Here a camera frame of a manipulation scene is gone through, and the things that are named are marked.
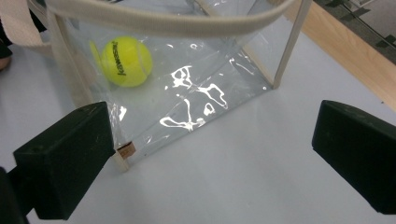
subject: transparent vinyl pouch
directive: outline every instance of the transparent vinyl pouch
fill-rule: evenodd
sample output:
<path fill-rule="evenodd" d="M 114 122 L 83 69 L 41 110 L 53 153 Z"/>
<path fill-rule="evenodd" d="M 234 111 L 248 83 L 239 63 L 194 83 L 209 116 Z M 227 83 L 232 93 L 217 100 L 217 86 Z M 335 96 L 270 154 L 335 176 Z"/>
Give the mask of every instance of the transparent vinyl pouch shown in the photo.
<path fill-rule="evenodd" d="M 146 32 L 123 28 L 108 24 L 106 15 L 104 22 L 99 22 L 89 16 L 71 16 L 67 10 L 63 13 L 59 2 L 48 1 L 49 11 L 61 14 L 54 18 L 56 27 L 51 30 L 57 33 L 53 39 L 60 46 L 53 48 L 57 61 L 66 76 L 78 72 L 78 77 L 68 79 L 72 94 L 76 85 L 81 85 L 89 96 L 86 103 L 107 102 L 114 147 L 132 142 L 131 163 L 271 90 L 275 79 L 271 74 L 276 73 L 292 28 L 292 23 L 281 17 L 291 0 L 122 0 L 100 5 L 123 8 L 125 13 L 129 9 L 149 12 L 153 17 L 158 13 L 226 20 L 260 15 L 288 4 L 271 19 L 267 30 L 258 27 L 253 32 L 213 36 L 205 34 L 204 28 L 199 36 L 186 31 L 156 33 L 149 26 Z M 288 26 L 284 34 L 272 32 L 271 26 L 277 22 Z M 279 47 L 268 39 L 277 39 Z M 65 48 L 69 58 L 64 56 Z M 263 54 L 266 56 L 258 62 L 257 55 Z M 263 63 L 271 65 L 263 68 Z M 145 80 L 126 85 L 126 79 L 118 77 L 126 71 Z"/>

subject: beige bag trim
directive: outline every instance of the beige bag trim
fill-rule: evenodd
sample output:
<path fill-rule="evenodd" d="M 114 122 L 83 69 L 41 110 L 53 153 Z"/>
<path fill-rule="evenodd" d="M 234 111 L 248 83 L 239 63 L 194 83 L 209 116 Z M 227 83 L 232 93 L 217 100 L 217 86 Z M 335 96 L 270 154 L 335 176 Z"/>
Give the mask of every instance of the beige bag trim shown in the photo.
<path fill-rule="evenodd" d="M 122 7 L 97 0 L 47 0 L 53 14 L 99 23 L 126 32 L 145 35 L 221 37 L 247 35 L 280 17 L 295 0 L 284 0 L 260 14 L 237 17 L 178 16 Z"/>

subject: clear plastic bag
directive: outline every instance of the clear plastic bag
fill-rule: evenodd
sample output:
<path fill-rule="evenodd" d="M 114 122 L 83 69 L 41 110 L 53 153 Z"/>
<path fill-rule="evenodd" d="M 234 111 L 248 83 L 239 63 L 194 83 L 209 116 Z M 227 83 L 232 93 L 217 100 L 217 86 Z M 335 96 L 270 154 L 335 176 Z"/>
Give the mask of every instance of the clear plastic bag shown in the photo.
<path fill-rule="evenodd" d="M 88 5 L 92 3 L 90 0 L 81 2 Z M 81 92 L 89 96 L 89 101 L 108 103 L 115 148 L 132 142 L 136 150 L 132 162 L 139 161 L 248 99 L 272 89 L 273 83 L 268 81 L 243 48 L 255 38 L 261 27 L 256 28 L 256 32 L 238 31 L 234 35 L 227 35 L 217 31 L 208 32 L 205 28 L 206 21 L 199 21 L 202 24 L 194 26 L 197 22 L 195 18 L 214 18 L 213 20 L 222 23 L 224 18 L 256 18 L 265 11 L 274 11 L 278 15 L 268 19 L 271 23 L 286 10 L 292 0 L 276 1 L 278 4 L 267 0 L 115 2 L 111 6 L 116 6 L 115 9 L 120 14 L 137 13 L 136 17 L 139 18 L 141 12 L 152 13 L 153 17 L 160 15 L 164 19 L 169 14 L 183 17 L 186 21 L 191 20 L 191 30 L 190 27 L 183 26 L 177 29 L 172 23 L 168 27 L 174 30 L 173 33 L 157 33 L 149 24 L 146 28 L 132 24 L 133 27 L 135 25 L 133 29 L 112 20 L 107 21 L 106 15 L 103 23 L 89 16 L 80 17 L 77 12 L 75 16 L 67 16 L 69 14 L 60 11 L 61 5 L 56 4 L 59 2 L 49 0 L 49 10 L 62 16 L 55 24 L 61 32 L 55 34 L 54 39 L 58 39 L 59 46 L 64 44 L 64 50 L 76 67 L 74 71 L 78 73 L 77 82 L 76 76 L 72 78 L 72 83 L 69 78 L 71 89 L 75 91 L 76 86 L 82 83 Z M 130 42 L 134 46 L 127 51 L 134 55 L 130 58 L 138 61 L 132 66 L 134 71 L 139 71 L 139 76 L 147 77 L 141 85 L 131 87 L 124 85 L 123 81 L 117 81 L 118 77 L 117 80 L 111 79 L 122 75 L 128 66 L 125 65 L 125 53 L 120 48 L 129 47 L 122 45 L 122 38 L 136 40 Z M 147 49 L 149 56 L 142 53 L 141 48 Z M 62 48 L 55 49 L 55 56 L 58 55 L 58 61 L 64 62 L 67 59 L 61 51 Z M 148 66 L 148 57 L 152 66 Z"/>

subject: tennis ball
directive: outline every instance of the tennis ball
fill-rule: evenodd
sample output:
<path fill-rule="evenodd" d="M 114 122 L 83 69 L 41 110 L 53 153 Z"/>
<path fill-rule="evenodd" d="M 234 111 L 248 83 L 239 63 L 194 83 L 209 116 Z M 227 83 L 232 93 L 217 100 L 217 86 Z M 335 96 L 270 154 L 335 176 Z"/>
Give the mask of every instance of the tennis ball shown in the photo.
<path fill-rule="evenodd" d="M 151 55 L 147 47 L 129 36 L 110 40 L 102 51 L 99 64 L 105 77 L 122 87 L 141 85 L 152 69 Z"/>

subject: black foam pad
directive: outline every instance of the black foam pad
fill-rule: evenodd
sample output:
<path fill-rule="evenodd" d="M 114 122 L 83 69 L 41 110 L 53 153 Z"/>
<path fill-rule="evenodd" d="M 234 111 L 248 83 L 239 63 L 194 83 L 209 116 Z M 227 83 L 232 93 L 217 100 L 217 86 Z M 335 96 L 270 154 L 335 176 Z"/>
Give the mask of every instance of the black foam pad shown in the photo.
<path fill-rule="evenodd" d="M 106 103 L 77 109 L 14 152 L 41 219 L 68 219 L 114 154 Z"/>
<path fill-rule="evenodd" d="M 312 146 L 377 212 L 396 214 L 396 127 L 323 101 Z"/>

